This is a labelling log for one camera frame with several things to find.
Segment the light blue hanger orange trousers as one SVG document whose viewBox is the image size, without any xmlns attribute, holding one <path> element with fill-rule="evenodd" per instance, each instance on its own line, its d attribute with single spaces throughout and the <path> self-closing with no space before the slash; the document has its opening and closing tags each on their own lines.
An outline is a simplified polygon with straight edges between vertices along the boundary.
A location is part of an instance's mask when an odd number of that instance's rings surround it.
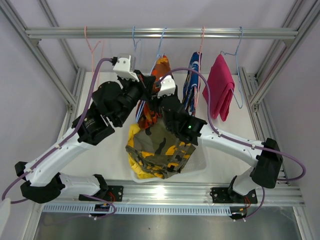
<svg viewBox="0 0 320 240">
<path fill-rule="evenodd" d="M 161 33 L 160 40 L 159 40 L 159 44 L 158 44 L 158 48 L 157 48 L 157 52 L 156 52 L 156 56 L 155 56 L 155 60 L 154 60 L 154 62 L 153 62 L 152 68 L 150 69 L 149 75 L 152 74 L 152 71 L 154 70 L 158 59 L 162 56 L 162 55 L 161 55 L 161 46 L 162 46 L 162 41 L 163 41 L 163 37 L 164 37 L 164 34 L 165 34 L 165 31 L 166 31 L 166 30 L 167 30 L 167 27 L 164 27 L 164 28 L 163 28 L 163 31 L 162 31 L 162 33 Z M 139 104 L 138 108 L 137 108 L 137 113 L 136 113 L 136 115 L 135 115 L 135 122 L 136 122 L 136 123 L 139 122 L 139 119 L 140 119 L 140 117 L 141 117 L 141 115 L 142 115 L 142 112 L 143 112 L 145 103 L 146 103 L 146 101 L 145 101 L 145 100 L 142 100 L 141 103 Z"/>
</svg>

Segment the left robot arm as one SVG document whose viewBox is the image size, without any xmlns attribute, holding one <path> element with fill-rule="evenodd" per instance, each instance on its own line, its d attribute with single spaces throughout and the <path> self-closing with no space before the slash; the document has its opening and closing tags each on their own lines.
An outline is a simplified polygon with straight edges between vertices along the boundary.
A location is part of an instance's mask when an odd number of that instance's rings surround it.
<svg viewBox="0 0 320 240">
<path fill-rule="evenodd" d="M 151 99 L 155 76 L 135 72 L 133 78 L 118 76 L 117 81 L 106 81 L 91 93 L 82 114 L 75 119 L 55 145 L 32 162 L 19 161 L 15 165 L 22 196 L 38 204 L 59 197 L 78 198 L 80 201 L 107 197 L 109 186 L 100 174 L 87 177 L 72 176 L 61 170 L 102 140 L 123 126 L 138 101 Z"/>
</svg>

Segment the light blue hanger camo trousers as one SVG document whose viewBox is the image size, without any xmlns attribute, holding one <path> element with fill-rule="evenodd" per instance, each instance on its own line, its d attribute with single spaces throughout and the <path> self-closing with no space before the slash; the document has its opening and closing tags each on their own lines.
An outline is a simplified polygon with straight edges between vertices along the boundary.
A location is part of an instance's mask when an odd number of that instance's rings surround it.
<svg viewBox="0 0 320 240">
<path fill-rule="evenodd" d="M 134 57 L 135 57 L 135 66 L 139 67 L 141 65 L 142 61 L 142 50 L 143 50 L 143 40 L 142 39 L 136 39 L 135 37 L 135 30 L 136 27 L 132 27 L 132 41 L 133 41 L 133 51 L 134 51 Z"/>
</svg>

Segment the grey yellow camouflage trousers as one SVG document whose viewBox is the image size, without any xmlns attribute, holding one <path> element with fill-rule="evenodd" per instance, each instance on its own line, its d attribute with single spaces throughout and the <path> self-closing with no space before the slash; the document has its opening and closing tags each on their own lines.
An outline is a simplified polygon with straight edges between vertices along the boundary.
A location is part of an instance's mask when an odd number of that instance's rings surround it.
<svg viewBox="0 0 320 240">
<path fill-rule="evenodd" d="M 160 179 L 181 173 L 196 150 L 193 144 L 184 143 L 169 132 L 162 121 L 141 129 L 133 141 L 143 169 Z"/>
</svg>

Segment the orange camouflage trousers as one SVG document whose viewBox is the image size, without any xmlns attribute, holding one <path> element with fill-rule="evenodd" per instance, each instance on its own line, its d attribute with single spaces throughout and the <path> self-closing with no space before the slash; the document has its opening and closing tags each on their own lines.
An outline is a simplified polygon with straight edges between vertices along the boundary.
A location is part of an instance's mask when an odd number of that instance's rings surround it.
<svg viewBox="0 0 320 240">
<path fill-rule="evenodd" d="M 155 62 L 155 66 L 151 71 L 151 75 L 155 76 L 155 83 L 153 84 L 153 93 L 159 91 L 156 88 L 156 82 L 160 80 L 167 72 L 171 70 L 169 59 L 166 55 L 160 56 Z M 155 110 L 154 106 L 150 106 L 148 102 L 140 101 L 138 104 L 138 109 L 136 111 L 136 116 L 138 117 L 137 124 L 140 129 L 147 129 L 157 123 L 158 118 L 162 115 Z"/>
</svg>

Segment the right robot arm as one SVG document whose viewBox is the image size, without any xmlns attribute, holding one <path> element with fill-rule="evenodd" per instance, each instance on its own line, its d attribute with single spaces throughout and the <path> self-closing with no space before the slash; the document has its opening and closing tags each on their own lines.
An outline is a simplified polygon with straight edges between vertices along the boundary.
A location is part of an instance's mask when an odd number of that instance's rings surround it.
<svg viewBox="0 0 320 240">
<path fill-rule="evenodd" d="M 231 180 L 227 190 L 231 201 L 240 202 L 256 188 L 273 189 L 276 186 L 283 160 L 277 153 L 279 148 L 275 140 L 268 138 L 260 142 L 219 131 L 205 120 L 188 114 L 175 95 L 159 97 L 158 109 L 166 129 L 180 141 L 219 150 L 250 166 Z"/>
</svg>

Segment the pink wire hanger blue trousers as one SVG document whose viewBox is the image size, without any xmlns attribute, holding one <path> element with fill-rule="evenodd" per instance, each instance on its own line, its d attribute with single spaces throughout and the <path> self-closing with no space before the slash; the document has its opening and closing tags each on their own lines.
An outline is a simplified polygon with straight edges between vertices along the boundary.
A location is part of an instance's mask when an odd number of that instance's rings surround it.
<svg viewBox="0 0 320 240">
<path fill-rule="evenodd" d="M 202 50 L 203 50 L 203 43 L 204 43 L 204 37 L 205 37 L 205 26 L 202 27 L 202 33 L 201 33 L 201 43 L 199 46 L 199 51 L 198 51 L 198 72 L 201 72 L 201 62 L 202 62 Z M 201 78 L 198 76 L 198 85 L 197 85 L 197 89 L 195 92 L 195 100 L 194 100 L 194 111 L 193 111 L 193 115 L 196 115 L 196 110 L 197 110 L 197 106 L 198 106 L 198 101 L 199 101 L 199 95 L 200 95 L 200 88 L 201 88 Z"/>
</svg>

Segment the blue white patterned trousers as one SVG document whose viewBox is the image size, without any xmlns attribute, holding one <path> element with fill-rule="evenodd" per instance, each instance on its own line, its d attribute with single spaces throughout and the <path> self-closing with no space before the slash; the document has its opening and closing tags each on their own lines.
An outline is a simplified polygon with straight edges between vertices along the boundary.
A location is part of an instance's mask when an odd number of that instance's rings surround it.
<svg viewBox="0 0 320 240">
<path fill-rule="evenodd" d="M 199 70 L 199 52 L 196 51 L 192 54 L 189 65 L 189 69 L 195 70 L 198 72 Z M 198 86 L 198 77 L 197 73 L 193 71 L 188 71 L 187 76 L 183 85 L 183 104 L 185 110 L 192 116 L 195 108 L 195 93 Z"/>
</svg>

